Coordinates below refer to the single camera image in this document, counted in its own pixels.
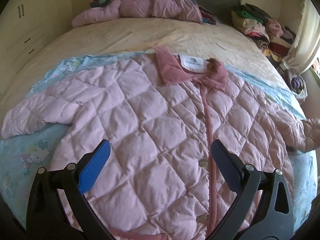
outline blue gripper pad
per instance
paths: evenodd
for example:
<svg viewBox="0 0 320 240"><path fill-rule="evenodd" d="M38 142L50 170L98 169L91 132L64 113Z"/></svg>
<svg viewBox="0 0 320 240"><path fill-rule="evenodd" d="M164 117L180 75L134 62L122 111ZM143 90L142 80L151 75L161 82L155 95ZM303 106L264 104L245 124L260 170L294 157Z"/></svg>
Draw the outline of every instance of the blue gripper pad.
<svg viewBox="0 0 320 240"><path fill-rule="evenodd" d="M103 166L110 157L111 146L107 140L102 140L92 152L93 156L79 174L78 188L82 194L92 189Z"/></svg>
<svg viewBox="0 0 320 240"><path fill-rule="evenodd" d="M212 142L211 155L230 190L239 195L242 191L244 164L237 155L229 153L220 140Z"/></svg>

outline quilted stitching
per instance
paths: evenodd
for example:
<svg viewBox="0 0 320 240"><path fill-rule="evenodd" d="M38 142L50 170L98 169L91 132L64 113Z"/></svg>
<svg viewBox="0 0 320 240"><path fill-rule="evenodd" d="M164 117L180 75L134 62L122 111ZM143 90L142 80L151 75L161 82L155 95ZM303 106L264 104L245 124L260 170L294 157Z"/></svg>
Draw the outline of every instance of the quilted stitching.
<svg viewBox="0 0 320 240"><path fill-rule="evenodd" d="M209 118L214 138L259 170L281 168L292 191L284 140L291 142L290 136L298 138L297 131L305 129L309 145L303 138L292 144L311 147L317 137L313 128L319 122L296 121L231 72L225 92L207 91L210 116L204 116L198 86L191 82L164 86L155 61L154 55L145 55L68 76L9 111L2 134L28 133L45 122L72 122L56 149L52 169L77 162L103 138L108 139L111 156L85 196L107 227L123 231L205 238L207 224L197 223L196 217L208 215L209 210L209 171L198 165L209 158ZM282 120L295 128L288 130ZM219 171L216 188L219 222L235 194ZM243 227L252 219L259 198L257 193Z"/></svg>

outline folded clothes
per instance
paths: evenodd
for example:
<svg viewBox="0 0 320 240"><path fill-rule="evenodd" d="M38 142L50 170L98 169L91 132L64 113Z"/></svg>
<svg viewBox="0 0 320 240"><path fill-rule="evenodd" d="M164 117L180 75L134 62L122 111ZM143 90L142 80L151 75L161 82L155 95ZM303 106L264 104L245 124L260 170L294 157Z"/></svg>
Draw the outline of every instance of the folded clothes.
<svg viewBox="0 0 320 240"><path fill-rule="evenodd" d="M249 37L260 37L260 34L257 32L250 32L247 34Z"/></svg>
<svg viewBox="0 0 320 240"><path fill-rule="evenodd" d="M301 76L296 75L290 69L283 70L282 68L279 68L278 72L291 91L297 94L301 93L304 88L304 82Z"/></svg>
<svg viewBox="0 0 320 240"><path fill-rule="evenodd" d="M284 27L285 28L285 30L287 30L287 31L289 31L291 34L292 34L292 36L293 36L293 40L295 40L296 39L296 34L295 34L295 32L293 32L292 30L290 30L290 28L288 27L288 26L286 26L286 27Z"/></svg>
<svg viewBox="0 0 320 240"><path fill-rule="evenodd" d="M191 0L114 0L105 8L91 8L82 12L73 19L72 27L102 23L122 17L172 18L203 23L198 5Z"/></svg>
<svg viewBox="0 0 320 240"><path fill-rule="evenodd" d="M248 33L251 33L251 32L259 32L259 33L263 33L266 31L266 28L263 26L263 25L260 25L260 26L253 26L253 27L249 27L249 28L244 28L244 27L241 27L239 25L237 25L233 19L232 19L232 22L233 22L233 25L237 28L238 31L240 31L241 33L243 34L248 34Z"/></svg>
<svg viewBox="0 0 320 240"><path fill-rule="evenodd" d="M217 23L222 23L222 21L215 15L213 15L210 11L206 10L202 6L199 5L199 10L202 16L202 21L204 23L209 23L211 25L216 25Z"/></svg>
<svg viewBox="0 0 320 240"><path fill-rule="evenodd" d="M253 40L262 40L262 41L267 42L268 44L270 43L269 36L268 36L268 34L266 32L260 32L258 34L260 35L259 37L251 36L250 38L253 39Z"/></svg>
<svg viewBox="0 0 320 240"><path fill-rule="evenodd" d="M258 14L264 16L265 18L269 18L269 19L272 18L268 13L266 13L264 10L260 9L260 8L257 7L257 6L254 6L254 5L248 4L248 3L246 3L245 5L248 6L248 7L249 7L252 11L254 11L255 13L258 13Z"/></svg>
<svg viewBox="0 0 320 240"><path fill-rule="evenodd" d="M283 35L280 38L292 45L293 44L292 33L286 30L285 28L282 28L282 31L283 31Z"/></svg>
<svg viewBox="0 0 320 240"><path fill-rule="evenodd" d="M258 23L256 20L239 17L235 11L231 11L231 16L233 22L240 27L250 28L254 26L262 26L262 24Z"/></svg>
<svg viewBox="0 0 320 240"><path fill-rule="evenodd" d="M269 60L269 62L275 67L275 69L278 69L281 62L282 58L278 56L277 54L272 53L270 49L264 49L262 51L263 55L266 56L266 58Z"/></svg>
<svg viewBox="0 0 320 240"><path fill-rule="evenodd" d="M291 32L289 32L285 28L282 28L282 31L283 31L283 34L282 34L281 38L293 39L293 35Z"/></svg>
<svg viewBox="0 0 320 240"><path fill-rule="evenodd" d="M289 52L289 48L273 42L271 42L268 47L273 53L276 53L281 57L285 57Z"/></svg>
<svg viewBox="0 0 320 240"><path fill-rule="evenodd" d="M280 38L283 35L283 31L280 23L274 19L269 19L267 23L267 32L271 32L277 38Z"/></svg>
<svg viewBox="0 0 320 240"><path fill-rule="evenodd" d="M249 14L247 11L245 10L238 10L236 11L237 15L241 18L247 18L247 19L252 19L252 20L256 20L257 22L263 23L262 20L260 20L259 18L256 18L254 16L252 16L251 14Z"/></svg>
<svg viewBox="0 0 320 240"><path fill-rule="evenodd" d="M264 25L267 24L268 22L268 18L264 17L263 15L259 14L258 12L255 12L254 10L252 10L249 6L247 5L241 5L238 9L239 11L246 11L248 14L250 14L251 16L260 19Z"/></svg>
<svg viewBox="0 0 320 240"><path fill-rule="evenodd" d="M255 37L249 37L249 39L251 39L252 42L257 45L258 49L260 49L261 51L268 49L268 42L259 40L259 39L253 39L253 38Z"/></svg>
<svg viewBox="0 0 320 240"><path fill-rule="evenodd" d="M285 40L283 40L282 38L277 38L276 36L274 36L272 33L268 33L269 37L270 37L270 42L273 43L277 43L280 44L288 49L291 48L291 44L287 43Z"/></svg>

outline jacket collar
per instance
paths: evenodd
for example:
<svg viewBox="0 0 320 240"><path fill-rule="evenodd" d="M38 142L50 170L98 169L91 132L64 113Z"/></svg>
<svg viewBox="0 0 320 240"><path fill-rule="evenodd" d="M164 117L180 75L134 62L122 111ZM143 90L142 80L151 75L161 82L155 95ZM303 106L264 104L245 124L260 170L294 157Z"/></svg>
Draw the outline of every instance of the jacket collar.
<svg viewBox="0 0 320 240"><path fill-rule="evenodd" d="M223 63L216 59L209 59L208 64L213 64L212 70L201 78L191 77L185 72L174 55L165 47L155 47L159 72L165 85L192 81L202 83L208 88L225 91L227 84L227 70Z"/></svg>

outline screw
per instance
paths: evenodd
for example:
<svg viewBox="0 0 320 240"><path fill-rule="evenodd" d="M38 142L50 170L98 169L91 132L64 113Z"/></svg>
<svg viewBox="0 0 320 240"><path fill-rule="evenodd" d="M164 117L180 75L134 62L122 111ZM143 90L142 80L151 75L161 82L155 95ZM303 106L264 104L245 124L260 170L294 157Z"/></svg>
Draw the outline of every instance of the screw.
<svg viewBox="0 0 320 240"><path fill-rule="evenodd" d="M67 169L72 171L75 167L76 167L75 163L69 163L68 166L67 166Z"/></svg>
<svg viewBox="0 0 320 240"><path fill-rule="evenodd" d="M279 170L279 169L276 169L276 173L277 173L278 175L282 175L282 174L283 174L283 172L282 172L281 170Z"/></svg>
<svg viewBox="0 0 320 240"><path fill-rule="evenodd" d="M42 168L40 168L40 169L38 170L38 173L39 173L39 174L42 174L42 173L44 173L44 171L45 171L45 168L42 167Z"/></svg>
<svg viewBox="0 0 320 240"><path fill-rule="evenodd" d="M251 165L251 164L247 164L245 166L245 168L248 170L248 171L253 171L254 170L254 167Z"/></svg>

